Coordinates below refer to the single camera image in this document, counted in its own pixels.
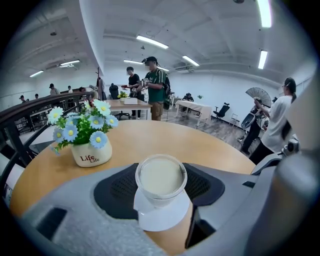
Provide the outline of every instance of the white daisy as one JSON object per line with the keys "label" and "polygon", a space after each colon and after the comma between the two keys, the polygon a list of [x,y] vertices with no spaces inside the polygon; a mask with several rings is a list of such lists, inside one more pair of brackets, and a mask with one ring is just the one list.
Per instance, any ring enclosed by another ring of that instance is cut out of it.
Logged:
{"label": "white daisy", "polygon": [[100,101],[98,99],[95,99],[93,101],[93,105],[96,107],[99,113],[104,117],[107,117],[108,115],[110,115],[110,104],[107,103],[106,101]]}
{"label": "white daisy", "polygon": [[61,107],[54,107],[51,109],[50,113],[48,114],[48,123],[55,125],[58,119],[62,116],[64,110]]}

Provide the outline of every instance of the floor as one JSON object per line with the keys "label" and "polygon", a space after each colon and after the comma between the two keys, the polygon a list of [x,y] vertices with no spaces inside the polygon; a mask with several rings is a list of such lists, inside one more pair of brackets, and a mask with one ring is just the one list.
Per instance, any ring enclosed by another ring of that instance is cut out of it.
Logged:
{"label": "floor", "polygon": [[[208,124],[205,124],[201,121],[199,127],[197,127],[196,124],[198,122],[198,119],[196,118],[195,111],[191,110],[191,113],[189,113],[189,114],[180,112],[178,117],[176,117],[176,113],[177,113],[177,109],[175,107],[170,108],[168,111],[165,110],[163,112],[161,121],[179,124],[179,125],[191,127],[194,129],[198,129],[200,131],[203,131],[207,134],[210,134],[210,135],[224,141],[225,143],[228,143],[229,145],[231,145],[232,147],[234,147],[235,149],[240,151],[242,144],[240,144],[237,141],[237,138],[242,137],[245,134],[245,132],[242,129],[236,128],[235,126],[232,127],[232,125],[230,125],[226,122],[218,121],[216,119],[209,120]],[[140,118],[142,120],[146,119],[146,113],[144,113],[144,111],[141,112]],[[126,116],[121,117],[121,120],[127,120],[127,119],[128,119],[128,117],[126,117]],[[259,143],[260,143],[259,138],[256,138],[252,142],[252,144],[248,150],[250,152],[250,154],[252,154],[252,152],[255,151],[255,149],[257,148]]]}

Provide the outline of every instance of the box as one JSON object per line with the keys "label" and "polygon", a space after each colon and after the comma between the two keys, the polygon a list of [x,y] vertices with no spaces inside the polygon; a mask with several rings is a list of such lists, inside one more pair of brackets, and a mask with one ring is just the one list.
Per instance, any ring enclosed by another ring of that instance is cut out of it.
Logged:
{"label": "box", "polygon": [[138,105],[138,99],[137,98],[125,98],[123,103],[124,103],[124,105]]}

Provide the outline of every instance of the flower pot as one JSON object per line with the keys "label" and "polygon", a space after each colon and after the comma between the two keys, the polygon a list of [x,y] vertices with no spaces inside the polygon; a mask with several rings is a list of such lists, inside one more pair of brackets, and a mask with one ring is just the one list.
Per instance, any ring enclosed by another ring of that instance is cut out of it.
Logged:
{"label": "flower pot", "polygon": [[99,166],[112,156],[112,146],[108,139],[102,148],[95,148],[90,143],[82,145],[71,145],[73,158],[80,167]]}

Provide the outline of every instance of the railing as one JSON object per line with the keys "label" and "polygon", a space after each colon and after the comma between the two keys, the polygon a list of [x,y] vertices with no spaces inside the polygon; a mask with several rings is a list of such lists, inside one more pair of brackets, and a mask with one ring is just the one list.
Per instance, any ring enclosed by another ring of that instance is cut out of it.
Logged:
{"label": "railing", "polygon": [[32,161],[32,159],[34,158],[34,154],[29,146],[44,130],[48,128],[48,125],[44,124],[40,129],[38,129],[37,131],[35,130],[36,132],[25,143],[22,143],[15,121],[23,117],[29,117],[33,114],[32,112],[39,111],[41,108],[47,107],[49,105],[52,105],[52,107],[63,105],[66,106],[66,104],[71,103],[70,99],[72,99],[72,102],[75,103],[75,106],[72,106],[70,108],[64,107],[65,111],[63,115],[66,115],[67,113],[72,112],[76,109],[77,111],[80,111],[81,106],[83,105],[83,102],[81,102],[80,99],[84,96],[93,96],[93,92],[64,93],[42,97],[19,105],[15,105],[0,112],[0,130],[5,130],[7,137],[15,150],[15,153],[10,158],[0,177],[0,192],[3,191],[8,176],[18,159],[22,161],[22,163],[25,165],[24,167],[26,167]]}

